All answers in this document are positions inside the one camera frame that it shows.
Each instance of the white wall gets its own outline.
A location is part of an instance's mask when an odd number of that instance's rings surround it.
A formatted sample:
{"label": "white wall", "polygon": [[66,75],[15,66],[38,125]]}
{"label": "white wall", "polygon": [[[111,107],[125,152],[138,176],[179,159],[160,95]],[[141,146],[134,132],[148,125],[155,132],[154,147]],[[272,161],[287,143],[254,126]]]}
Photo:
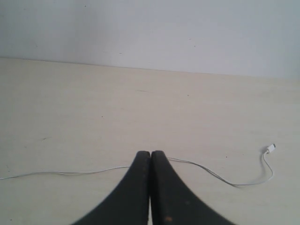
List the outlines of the white wall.
{"label": "white wall", "polygon": [[0,56],[300,78],[300,1],[0,0]]}

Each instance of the cable connector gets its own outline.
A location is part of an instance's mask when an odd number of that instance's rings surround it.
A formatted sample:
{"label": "cable connector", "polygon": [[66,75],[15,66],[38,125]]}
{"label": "cable connector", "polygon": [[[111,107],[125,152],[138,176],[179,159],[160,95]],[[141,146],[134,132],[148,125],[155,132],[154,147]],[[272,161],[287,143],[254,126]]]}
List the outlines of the cable connector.
{"label": "cable connector", "polygon": [[272,151],[274,151],[276,148],[276,145],[273,143],[272,145],[270,145],[269,147],[267,147],[267,153],[271,153]]}

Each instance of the brown spot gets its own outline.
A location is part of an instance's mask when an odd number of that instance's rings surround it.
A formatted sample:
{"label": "brown spot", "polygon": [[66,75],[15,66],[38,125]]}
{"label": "brown spot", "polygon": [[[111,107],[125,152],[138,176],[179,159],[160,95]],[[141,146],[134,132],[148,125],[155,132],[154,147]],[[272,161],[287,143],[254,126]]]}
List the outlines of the brown spot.
{"label": "brown spot", "polygon": [[172,222],[173,219],[172,219],[172,217],[165,217],[165,221],[166,221],[166,222]]}

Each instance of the black plastic piece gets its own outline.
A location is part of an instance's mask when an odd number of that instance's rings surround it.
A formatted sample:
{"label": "black plastic piece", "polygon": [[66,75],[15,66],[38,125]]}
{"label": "black plastic piece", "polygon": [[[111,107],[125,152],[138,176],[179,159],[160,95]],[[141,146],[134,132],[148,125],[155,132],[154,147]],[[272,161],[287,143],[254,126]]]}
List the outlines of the black plastic piece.
{"label": "black plastic piece", "polygon": [[112,193],[74,225],[147,225],[150,153],[139,151]]}
{"label": "black plastic piece", "polygon": [[152,152],[150,197],[154,225],[233,225],[192,193],[163,151]]}

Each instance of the light wood surface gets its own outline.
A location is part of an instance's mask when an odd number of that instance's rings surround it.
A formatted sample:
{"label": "light wood surface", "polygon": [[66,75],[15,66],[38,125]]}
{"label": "light wood surface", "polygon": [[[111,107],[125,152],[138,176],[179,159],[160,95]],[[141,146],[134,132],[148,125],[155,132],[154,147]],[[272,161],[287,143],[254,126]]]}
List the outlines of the light wood surface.
{"label": "light wood surface", "polygon": [[[0,59],[0,177],[129,165],[139,150],[203,164],[176,172],[214,210],[239,225],[299,224],[300,82],[229,75]],[[126,169],[0,181],[0,224],[63,225],[83,216]]]}

